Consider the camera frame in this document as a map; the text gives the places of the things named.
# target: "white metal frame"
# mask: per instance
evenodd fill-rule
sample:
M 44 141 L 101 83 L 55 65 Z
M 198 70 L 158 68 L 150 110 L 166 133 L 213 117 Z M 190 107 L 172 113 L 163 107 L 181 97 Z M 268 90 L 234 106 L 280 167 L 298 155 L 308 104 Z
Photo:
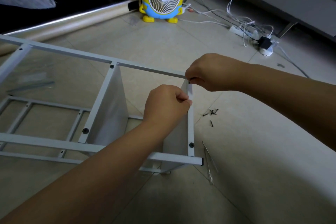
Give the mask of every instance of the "white metal frame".
M 99 117 L 99 113 L 102 112 L 101 108 L 103 104 L 106 104 L 106 101 L 104 102 L 104 97 L 109 94 L 109 91 L 111 93 L 111 87 L 117 85 L 119 87 L 120 94 L 119 96 L 116 96 L 118 101 L 124 101 L 124 91 L 121 81 L 121 75 L 119 66 L 125 66 L 129 68 L 139 69 L 143 71 L 153 72 L 153 73 L 159 73 L 164 75 L 169 75 L 173 77 L 178 78 L 184 78 L 184 73 L 169 69 L 159 69 L 151 66 L 145 66 L 138 63 L 134 63 L 127 60 L 122 59 L 116 59 L 108 56 L 93 54 L 90 52 L 83 52 L 79 50 L 73 50 L 69 48 L 54 46 L 50 44 L 44 44 L 39 43 L 35 41 L 31 41 L 28 39 L 20 39 L 12 36 L 7 35 L 0 35 L 0 40 L 20 45 L 20 47 L 12 53 L 12 55 L 3 63 L 3 65 L 0 67 L 0 83 L 4 81 L 4 79 L 7 77 L 7 75 L 15 68 L 16 65 L 19 64 L 21 60 L 29 53 L 31 49 L 39 49 L 43 51 L 58 53 L 62 55 L 77 57 L 77 58 L 83 58 L 88 60 L 94 60 L 99 61 L 103 63 L 110 64 L 111 69 L 108 71 L 105 80 L 103 82 L 103 85 L 99 91 L 99 94 L 96 98 L 96 101 L 92 107 L 92 109 L 88 108 L 82 108 L 82 107 L 76 107 L 76 106 L 69 106 L 69 105 L 63 105 L 59 103 L 51 103 L 51 102 L 45 102 L 45 101 L 38 101 L 38 100 L 32 100 L 32 99 L 25 99 L 25 98 L 19 98 L 19 97 L 13 97 L 8 96 L 0 103 L 0 115 L 5 110 L 5 108 L 8 106 L 8 104 L 11 101 L 20 101 L 20 102 L 26 102 L 26 106 L 22 109 L 22 111 L 18 114 L 14 122 L 11 124 L 10 128 L 7 130 L 6 133 L 0 133 L 0 156 L 11 156 L 11 157 L 18 157 L 18 158 L 30 158 L 30 159 L 38 159 L 38 160 L 48 160 L 48 161 L 56 161 L 56 162 L 66 162 L 66 163 L 81 163 L 80 160 L 75 159 L 67 159 L 64 158 L 65 152 L 67 150 L 75 150 L 80 151 L 86 154 L 94 154 L 97 153 L 99 150 L 103 149 L 105 145 L 108 143 L 105 143 L 104 145 L 99 145 L 97 143 L 89 143 L 88 137 L 94 135 L 95 137 L 99 137 L 99 133 L 103 133 L 106 128 L 99 127 L 97 129 L 97 126 L 95 127 L 95 120 Z M 187 81 L 183 84 L 184 90 L 189 95 L 189 97 L 192 99 L 193 93 L 192 93 L 192 85 L 188 84 Z M 24 119 L 24 117 L 27 115 L 29 110 L 34 104 L 39 105 L 47 105 L 52 107 L 59 107 L 59 108 L 65 108 L 65 109 L 72 109 L 77 110 L 78 115 L 72 125 L 72 128 L 70 129 L 68 136 L 66 137 L 65 141 L 60 140 L 52 140 L 47 138 L 38 138 L 38 137 L 30 137 L 30 136 L 24 136 L 24 135 L 15 135 L 15 130 L 19 127 L 20 123 Z M 118 106 L 122 106 L 122 108 L 125 109 L 126 104 L 119 104 Z M 125 115 L 124 109 L 118 109 L 117 112 L 119 112 L 120 115 Z M 82 132 L 78 143 L 72 142 L 72 137 L 78 127 L 78 124 L 82 118 L 83 112 L 90 112 L 90 115 L 88 117 L 88 120 L 85 124 L 85 129 L 87 131 Z M 153 152 L 148 159 L 149 160 L 155 160 L 162 163 L 161 169 L 152 169 L 152 168 L 145 168 L 141 167 L 140 171 L 148 171 L 148 172 L 155 172 L 155 173 L 166 173 L 171 170 L 183 167 L 185 165 L 203 165 L 203 159 L 199 157 L 195 157 L 194 155 L 194 125 L 193 125 L 193 107 L 191 106 L 188 115 L 186 116 L 186 135 L 187 140 L 183 141 L 182 147 L 185 147 L 187 151 L 185 154 L 172 154 L 168 151 L 167 152 Z M 127 112 L 127 118 L 142 120 L 143 118 L 141 116 L 135 116 L 135 115 L 128 115 Z M 179 140 L 175 137 L 168 137 L 165 139 L 165 141 L 176 141 Z M 49 148 L 56 148 L 60 149 L 60 153 L 58 157 L 46 157 L 46 156 L 38 156 L 38 155 L 31 155 L 31 154 L 20 154 L 20 153 L 12 153 L 12 152 L 3 152 L 2 149 L 5 147 L 6 143 L 15 143 L 15 144 L 24 144 L 24 145 L 31 145 L 31 146 L 43 146 L 43 147 L 49 147 Z

